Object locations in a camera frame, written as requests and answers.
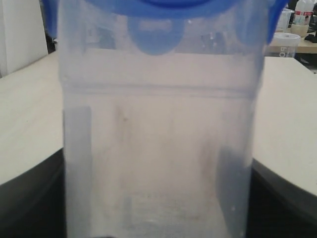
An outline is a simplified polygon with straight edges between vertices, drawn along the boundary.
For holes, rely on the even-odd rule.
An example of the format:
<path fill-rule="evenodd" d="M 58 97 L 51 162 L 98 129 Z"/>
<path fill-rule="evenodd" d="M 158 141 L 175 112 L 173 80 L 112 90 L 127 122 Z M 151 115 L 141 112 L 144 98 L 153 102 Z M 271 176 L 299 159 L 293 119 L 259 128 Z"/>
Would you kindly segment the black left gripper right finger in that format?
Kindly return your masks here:
<path fill-rule="evenodd" d="M 317 197 L 253 160 L 246 237 L 315 238 Z"/>

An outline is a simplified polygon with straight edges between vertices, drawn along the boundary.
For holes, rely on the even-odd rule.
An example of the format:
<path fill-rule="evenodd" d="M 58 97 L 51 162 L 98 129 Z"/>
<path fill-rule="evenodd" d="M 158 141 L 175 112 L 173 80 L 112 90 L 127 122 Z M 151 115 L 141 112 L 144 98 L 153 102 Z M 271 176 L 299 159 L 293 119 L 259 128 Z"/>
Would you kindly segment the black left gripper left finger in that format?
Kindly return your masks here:
<path fill-rule="evenodd" d="M 2 238 L 65 238 L 65 161 L 56 151 L 0 186 Z"/>

